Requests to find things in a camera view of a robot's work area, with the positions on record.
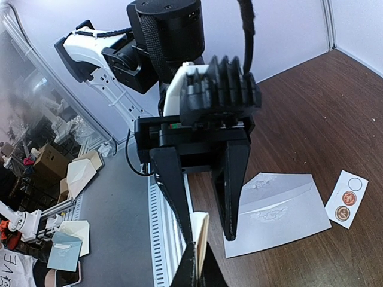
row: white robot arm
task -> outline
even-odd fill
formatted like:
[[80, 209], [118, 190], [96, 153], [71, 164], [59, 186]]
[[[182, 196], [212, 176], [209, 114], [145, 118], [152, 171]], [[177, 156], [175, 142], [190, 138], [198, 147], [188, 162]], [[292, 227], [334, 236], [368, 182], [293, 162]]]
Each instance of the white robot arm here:
[[36, 210], [33, 213], [15, 212], [0, 201], [0, 213], [10, 221], [8, 226], [10, 231], [19, 231], [23, 234], [22, 240], [24, 242], [36, 238], [41, 210]]
[[102, 33], [106, 32], [83, 26], [65, 38], [61, 48], [65, 51], [65, 56], [70, 58], [67, 59], [68, 61], [74, 61], [79, 65], [87, 63], [88, 67], [93, 67], [91, 68], [93, 71], [89, 73], [90, 77], [84, 82], [106, 99], [108, 106], [114, 107], [133, 130], [133, 124], [137, 118], [153, 115], [146, 113], [129, 93], [129, 89], [118, 81], [102, 54], [104, 49], [115, 46], [126, 35], [98, 37]]

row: orange sticker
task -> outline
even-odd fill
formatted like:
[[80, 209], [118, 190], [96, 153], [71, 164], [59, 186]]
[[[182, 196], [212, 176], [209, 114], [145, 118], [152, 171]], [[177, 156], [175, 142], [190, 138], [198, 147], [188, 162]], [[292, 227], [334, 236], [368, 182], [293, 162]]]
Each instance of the orange sticker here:
[[357, 196], [352, 191], [347, 191], [342, 196], [342, 200], [343, 200], [345, 205], [352, 206], [355, 204], [355, 202], [357, 202]]
[[339, 206], [335, 211], [335, 216], [339, 221], [346, 221], [350, 214], [351, 213], [346, 206]]

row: white paper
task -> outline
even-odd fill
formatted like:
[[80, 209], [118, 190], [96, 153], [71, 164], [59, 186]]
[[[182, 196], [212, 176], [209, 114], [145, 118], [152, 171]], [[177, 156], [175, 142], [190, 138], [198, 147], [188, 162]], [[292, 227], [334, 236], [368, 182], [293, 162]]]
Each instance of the white paper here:
[[366, 192], [368, 180], [342, 170], [326, 204], [329, 218], [349, 229]]
[[64, 221], [61, 223], [59, 231], [81, 239], [83, 244], [81, 245], [80, 257], [89, 254], [90, 225], [88, 221]]
[[95, 167], [87, 158], [70, 163], [66, 181], [71, 197], [75, 199], [96, 173]]
[[331, 228], [311, 175], [259, 173], [242, 187], [237, 237], [226, 257], [283, 245]]
[[56, 243], [56, 244], [54, 244], [54, 247], [59, 248], [59, 249], [69, 249], [72, 247], [72, 245], [71, 244]]

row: paper card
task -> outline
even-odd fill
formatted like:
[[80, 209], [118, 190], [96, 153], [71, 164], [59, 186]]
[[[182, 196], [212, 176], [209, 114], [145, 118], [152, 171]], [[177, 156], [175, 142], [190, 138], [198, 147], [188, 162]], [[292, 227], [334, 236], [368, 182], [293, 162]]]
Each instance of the paper card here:
[[311, 175], [259, 173], [242, 187], [237, 237], [226, 257], [299, 240], [331, 228]]
[[83, 244], [81, 245], [80, 257], [89, 254], [89, 222], [86, 220], [64, 221], [61, 223], [59, 231], [65, 233], [66, 235], [81, 239]]
[[76, 272], [82, 241], [78, 237], [55, 232], [48, 268]]
[[196, 243], [198, 278], [202, 275], [208, 244], [209, 214], [207, 212], [193, 212], [190, 214], [193, 240]]
[[342, 170], [326, 212], [329, 219], [349, 229], [366, 192], [368, 180]]
[[90, 160], [90, 162], [92, 163], [93, 167], [95, 168], [97, 172], [101, 169], [101, 167], [104, 166], [104, 161], [102, 157], [95, 150], [89, 151], [86, 154], [82, 155], [81, 157], [75, 158], [74, 160], [72, 160], [72, 162], [84, 160], [84, 159]]
[[70, 163], [66, 182], [71, 197], [75, 199], [96, 173], [95, 167], [87, 158]]

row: white bracket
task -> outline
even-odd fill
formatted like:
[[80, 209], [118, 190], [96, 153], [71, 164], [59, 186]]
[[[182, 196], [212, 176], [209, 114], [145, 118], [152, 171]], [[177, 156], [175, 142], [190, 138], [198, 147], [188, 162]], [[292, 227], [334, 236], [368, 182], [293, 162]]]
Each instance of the white bracket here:
[[193, 75], [196, 70], [203, 75], [208, 70], [209, 65], [194, 65], [193, 62], [185, 62], [175, 73], [170, 83], [165, 97], [165, 105], [163, 115], [179, 115], [180, 114], [180, 94], [187, 75]]
[[151, 117], [134, 100], [128, 88], [117, 81], [111, 71], [99, 68], [94, 71], [92, 76], [93, 80], [86, 81], [87, 85], [106, 99], [110, 108], [117, 110], [131, 130], [134, 130], [134, 121], [136, 119]]

